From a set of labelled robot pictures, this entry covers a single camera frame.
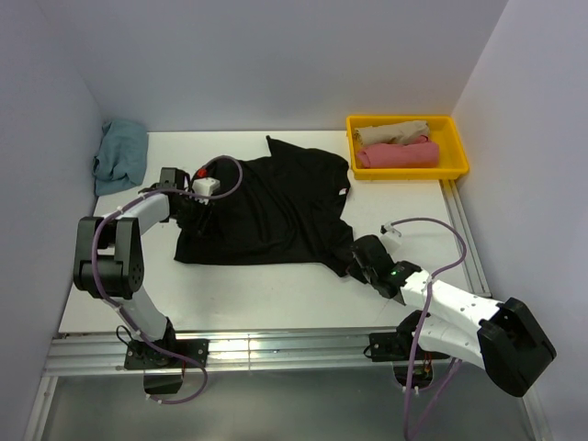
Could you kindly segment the black t-shirt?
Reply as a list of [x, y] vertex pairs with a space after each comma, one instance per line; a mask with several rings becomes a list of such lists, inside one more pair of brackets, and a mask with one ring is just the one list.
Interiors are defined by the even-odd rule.
[[205, 235], [183, 232], [183, 264], [251, 266], [318, 263], [350, 276], [353, 230], [342, 218], [351, 188], [348, 162], [318, 149], [268, 138], [266, 157], [206, 167], [220, 181]]

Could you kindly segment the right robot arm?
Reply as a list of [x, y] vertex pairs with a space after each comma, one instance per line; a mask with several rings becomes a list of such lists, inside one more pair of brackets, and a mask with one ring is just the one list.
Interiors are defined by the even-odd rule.
[[412, 309], [394, 331], [370, 335], [365, 355], [372, 361], [454, 357], [522, 397], [556, 358], [524, 302], [500, 302], [435, 280], [416, 264], [393, 261], [375, 235], [356, 240], [352, 253], [355, 266], [382, 297]]

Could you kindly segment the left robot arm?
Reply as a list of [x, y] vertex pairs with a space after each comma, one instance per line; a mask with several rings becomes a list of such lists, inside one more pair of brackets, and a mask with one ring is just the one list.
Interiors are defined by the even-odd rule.
[[182, 170], [164, 169], [161, 181], [133, 201], [108, 215], [78, 222], [75, 287], [105, 302], [128, 329], [130, 340], [147, 345], [145, 354], [158, 367], [175, 363], [179, 344], [171, 320], [155, 307], [143, 286], [141, 237], [188, 209], [207, 213], [220, 187], [219, 180], [207, 175], [189, 181]]

